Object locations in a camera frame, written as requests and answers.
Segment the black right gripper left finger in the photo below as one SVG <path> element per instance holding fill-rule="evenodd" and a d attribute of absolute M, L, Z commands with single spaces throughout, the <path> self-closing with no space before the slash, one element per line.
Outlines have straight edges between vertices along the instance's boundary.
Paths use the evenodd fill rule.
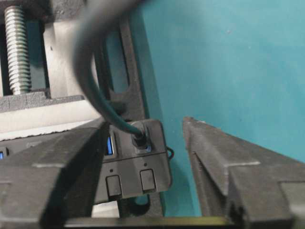
<path fill-rule="evenodd" d="M 0 226 L 46 229 L 90 217 L 109 124 L 60 133 L 0 163 Z"/>

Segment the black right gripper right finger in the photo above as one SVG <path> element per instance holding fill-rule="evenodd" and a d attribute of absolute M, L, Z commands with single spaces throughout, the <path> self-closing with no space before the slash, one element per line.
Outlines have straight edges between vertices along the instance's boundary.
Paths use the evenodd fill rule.
<path fill-rule="evenodd" d="M 304 223 L 303 162 L 192 117 L 183 119 L 183 137 L 203 216 Z"/>

